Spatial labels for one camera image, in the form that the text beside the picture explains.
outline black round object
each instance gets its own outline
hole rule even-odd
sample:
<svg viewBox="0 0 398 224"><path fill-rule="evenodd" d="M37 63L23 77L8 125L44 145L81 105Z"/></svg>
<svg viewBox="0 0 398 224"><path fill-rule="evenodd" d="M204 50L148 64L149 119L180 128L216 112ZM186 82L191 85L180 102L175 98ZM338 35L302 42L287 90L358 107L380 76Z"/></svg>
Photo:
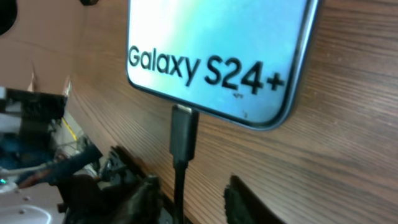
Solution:
<svg viewBox="0 0 398 224"><path fill-rule="evenodd" d="M0 0L0 35L7 32L17 19L17 1Z"/></svg>

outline black cable plug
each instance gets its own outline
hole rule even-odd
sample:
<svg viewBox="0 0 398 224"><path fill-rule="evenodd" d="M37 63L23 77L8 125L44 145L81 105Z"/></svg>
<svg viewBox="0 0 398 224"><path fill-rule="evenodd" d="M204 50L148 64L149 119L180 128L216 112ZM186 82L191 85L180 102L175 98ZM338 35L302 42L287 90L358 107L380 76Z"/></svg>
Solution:
<svg viewBox="0 0 398 224"><path fill-rule="evenodd" d="M174 224L184 223L183 194L185 170L189 161L195 156L195 144L199 113L181 105L175 105L172 109L172 130L170 137L170 153L173 155L175 169L174 183Z"/></svg>

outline wood grain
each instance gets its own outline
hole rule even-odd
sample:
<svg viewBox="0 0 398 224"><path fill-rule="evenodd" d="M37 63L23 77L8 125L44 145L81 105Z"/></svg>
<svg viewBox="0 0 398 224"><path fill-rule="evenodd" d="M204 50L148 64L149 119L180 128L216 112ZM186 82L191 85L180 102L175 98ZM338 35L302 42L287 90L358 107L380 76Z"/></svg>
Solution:
<svg viewBox="0 0 398 224"><path fill-rule="evenodd" d="M129 86L126 0L87 9L68 109L104 152L129 149L172 198L171 102ZM299 106L255 132L201 115L185 211L226 223L223 190L239 175L287 223L398 223L398 2L330 0Z"/></svg>

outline yellow stripe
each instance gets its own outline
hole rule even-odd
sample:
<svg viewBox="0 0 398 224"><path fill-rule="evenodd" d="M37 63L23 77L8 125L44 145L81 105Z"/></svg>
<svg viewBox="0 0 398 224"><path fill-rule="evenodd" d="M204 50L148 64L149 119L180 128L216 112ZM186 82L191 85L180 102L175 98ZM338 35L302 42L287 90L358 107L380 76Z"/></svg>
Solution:
<svg viewBox="0 0 398 224"><path fill-rule="evenodd" d="M64 125L67 127L67 129L69 130L70 134L72 135L73 140L77 141L76 134L72 131L72 128L69 126L67 121L65 121L64 118L62 118L62 121L63 121Z"/></svg>

